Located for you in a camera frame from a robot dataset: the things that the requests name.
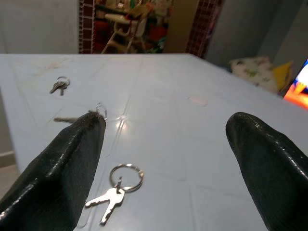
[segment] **screen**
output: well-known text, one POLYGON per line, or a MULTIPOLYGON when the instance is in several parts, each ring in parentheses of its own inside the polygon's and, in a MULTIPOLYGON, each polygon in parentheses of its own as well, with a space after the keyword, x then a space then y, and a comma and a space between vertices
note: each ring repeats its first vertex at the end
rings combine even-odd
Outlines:
POLYGON ((308 109, 308 59, 284 99, 308 109))

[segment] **table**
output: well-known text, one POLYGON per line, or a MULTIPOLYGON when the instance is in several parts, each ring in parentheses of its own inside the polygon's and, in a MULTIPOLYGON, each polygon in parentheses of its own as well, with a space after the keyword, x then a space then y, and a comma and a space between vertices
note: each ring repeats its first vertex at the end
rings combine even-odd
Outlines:
POLYGON ((76 231, 265 231, 225 135, 235 112, 260 117, 308 153, 306 111, 189 54, 0 55, 0 69, 21 171, 67 126, 55 116, 98 102, 108 119, 89 199, 111 187, 115 165, 144 170, 143 186, 105 227, 100 205, 83 211, 76 231), (64 96, 49 94, 58 76, 71 79, 64 96))

